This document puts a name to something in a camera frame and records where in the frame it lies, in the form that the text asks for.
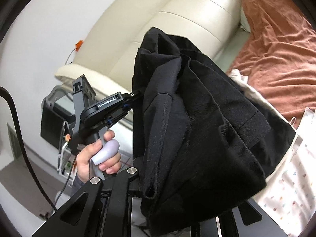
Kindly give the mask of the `person's left hand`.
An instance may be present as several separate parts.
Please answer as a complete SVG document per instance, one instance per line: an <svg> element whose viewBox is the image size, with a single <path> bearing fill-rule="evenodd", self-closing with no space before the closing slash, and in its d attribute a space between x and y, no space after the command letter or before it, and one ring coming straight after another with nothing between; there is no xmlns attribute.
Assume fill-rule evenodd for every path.
<svg viewBox="0 0 316 237"><path fill-rule="evenodd" d="M102 140L98 139L85 146L78 153L76 159L77 177L81 182L86 183L92 177L90 174L91 162L106 174L114 174L121 169L119 143L114 140L114 137L115 133L112 130L107 130L103 136L103 140L106 142L105 146L102 146Z"/></svg>

